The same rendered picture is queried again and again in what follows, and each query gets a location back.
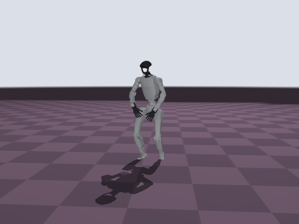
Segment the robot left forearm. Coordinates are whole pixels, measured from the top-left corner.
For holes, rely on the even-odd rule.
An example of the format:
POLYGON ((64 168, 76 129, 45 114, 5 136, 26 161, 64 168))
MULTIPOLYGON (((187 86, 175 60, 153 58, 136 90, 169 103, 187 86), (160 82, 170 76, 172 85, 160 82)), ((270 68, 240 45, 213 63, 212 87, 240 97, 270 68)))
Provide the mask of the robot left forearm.
POLYGON ((155 105, 153 111, 156 112, 158 108, 160 108, 160 105, 164 102, 165 99, 165 93, 161 93, 160 98, 157 101, 157 104, 155 105))

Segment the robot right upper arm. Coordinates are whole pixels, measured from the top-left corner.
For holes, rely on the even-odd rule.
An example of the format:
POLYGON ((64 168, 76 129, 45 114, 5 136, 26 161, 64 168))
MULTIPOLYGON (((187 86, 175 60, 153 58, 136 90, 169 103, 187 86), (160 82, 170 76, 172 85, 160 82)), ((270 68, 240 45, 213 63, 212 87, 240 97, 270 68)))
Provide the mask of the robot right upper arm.
POLYGON ((135 83, 134 83, 134 85, 133 85, 133 87, 132 87, 132 90, 131 90, 131 91, 133 91, 132 94, 133 94, 134 96, 136 96, 136 92, 135 92, 135 91, 137 90, 138 86, 141 84, 141 83, 140 83, 140 78, 141 78, 141 77, 137 77, 137 78, 135 79, 135 83))

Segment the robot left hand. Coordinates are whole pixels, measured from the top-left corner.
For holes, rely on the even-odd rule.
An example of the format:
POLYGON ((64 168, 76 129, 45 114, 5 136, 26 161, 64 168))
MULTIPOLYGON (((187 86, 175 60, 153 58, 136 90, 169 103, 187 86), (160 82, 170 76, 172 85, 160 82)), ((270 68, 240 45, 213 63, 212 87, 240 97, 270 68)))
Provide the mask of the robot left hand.
MULTIPOLYGON (((153 107, 153 109, 154 109, 154 107, 153 107)), ((154 118, 154 116, 155 116, 155 113, 158 111, 158 109, 157 109, 157 111, 156 112, 154 112, 153 111, 153 109, 152 109, 152 111, 151 112, 149 112, 149 113, 147 113, 148 114, 148 119, 150 118, 151 119, 151 121, 153 120, 153 118, 154 118)), ((145 115, 147 115, 147 114, 145 114, 145 115)), ((147 119, 147 117, 146 117, 146 119, 147 119)), ((147 119, 147 120, 148 120, 147 119)), ((149 119, 149 121, 150 121, 150 119, 149 119)))

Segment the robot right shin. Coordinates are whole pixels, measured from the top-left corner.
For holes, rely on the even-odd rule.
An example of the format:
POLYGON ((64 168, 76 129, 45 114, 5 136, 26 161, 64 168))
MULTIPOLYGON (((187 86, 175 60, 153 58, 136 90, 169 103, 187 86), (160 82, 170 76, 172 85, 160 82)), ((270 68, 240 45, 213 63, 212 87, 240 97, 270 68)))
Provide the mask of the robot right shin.
POLYGON ((134 140, 135 140, 135 143, 137 145, 137 147, 139 148, 139 151, 141 154, 145 154, 145 151, 144 151, 144 147, 143 147, 143 137, 141 138, 137 138, 134 134, 134 140))

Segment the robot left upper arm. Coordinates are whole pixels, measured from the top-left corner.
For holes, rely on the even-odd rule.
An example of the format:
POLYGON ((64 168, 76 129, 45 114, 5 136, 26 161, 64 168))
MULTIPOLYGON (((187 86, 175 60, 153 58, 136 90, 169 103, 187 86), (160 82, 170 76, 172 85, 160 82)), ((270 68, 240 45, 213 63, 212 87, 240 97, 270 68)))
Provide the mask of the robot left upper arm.
MULTIPOLYGON (((154 77, 154 82, 157 84, 159 90, 161 91, 161 93, 165 93, 166 96, 166 92, 163 86, 163 80, 160 77, 154 77)), ((161 94, 160 94, 161 95, 161 94)))

